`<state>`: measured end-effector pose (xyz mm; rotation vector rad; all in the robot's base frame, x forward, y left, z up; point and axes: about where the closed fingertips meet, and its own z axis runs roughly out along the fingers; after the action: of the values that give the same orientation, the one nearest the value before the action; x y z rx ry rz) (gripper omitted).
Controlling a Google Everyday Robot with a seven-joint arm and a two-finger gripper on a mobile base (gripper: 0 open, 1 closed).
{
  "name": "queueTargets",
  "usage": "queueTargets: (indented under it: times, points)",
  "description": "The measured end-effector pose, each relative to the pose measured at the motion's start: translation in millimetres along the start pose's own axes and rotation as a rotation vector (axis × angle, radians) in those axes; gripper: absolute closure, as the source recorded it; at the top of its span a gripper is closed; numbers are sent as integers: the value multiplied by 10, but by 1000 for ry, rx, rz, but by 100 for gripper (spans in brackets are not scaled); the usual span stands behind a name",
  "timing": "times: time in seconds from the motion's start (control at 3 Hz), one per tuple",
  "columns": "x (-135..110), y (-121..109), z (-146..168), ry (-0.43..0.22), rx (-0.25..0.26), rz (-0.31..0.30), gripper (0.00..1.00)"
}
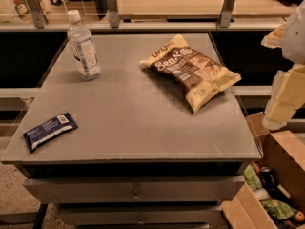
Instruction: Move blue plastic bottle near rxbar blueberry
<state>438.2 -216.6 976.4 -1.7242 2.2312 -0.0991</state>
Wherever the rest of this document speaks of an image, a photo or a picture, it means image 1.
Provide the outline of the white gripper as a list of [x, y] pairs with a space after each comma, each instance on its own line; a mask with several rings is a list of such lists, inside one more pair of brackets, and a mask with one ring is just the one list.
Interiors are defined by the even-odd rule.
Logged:
[[305, 0], [282, 24], [261, 41], [267, 48], [280, 48], [284, 58], [294, 64], [287, 72], [274, 77], [271, 98], [267, 103], [262, 124], [266, 129], [284, 127], [296, 111], [305, 104]]

